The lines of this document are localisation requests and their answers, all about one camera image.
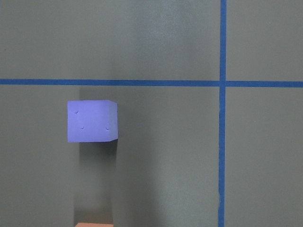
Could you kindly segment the purple foam block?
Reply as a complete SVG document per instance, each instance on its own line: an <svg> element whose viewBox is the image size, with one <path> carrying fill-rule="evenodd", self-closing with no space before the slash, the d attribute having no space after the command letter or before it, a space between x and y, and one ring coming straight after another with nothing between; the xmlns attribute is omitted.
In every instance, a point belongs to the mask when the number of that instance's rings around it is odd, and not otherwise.
<svg viewBox="0 0 303 227"><path fill-rule="evenodd" d="M110 100L67 103L68 142L110 142L118 139L118 106Z"/></svg>

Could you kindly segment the orange foam block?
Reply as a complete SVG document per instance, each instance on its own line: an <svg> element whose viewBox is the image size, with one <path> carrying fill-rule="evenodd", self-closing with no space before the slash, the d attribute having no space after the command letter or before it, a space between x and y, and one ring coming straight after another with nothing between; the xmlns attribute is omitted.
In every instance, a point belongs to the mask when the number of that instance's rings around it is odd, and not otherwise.
<svg viewBox="0 0 303 227"><path fill-rule="evenodd" d="M100 223L77 223L75 227L114 227L113 224L100 224Z"/></svg>

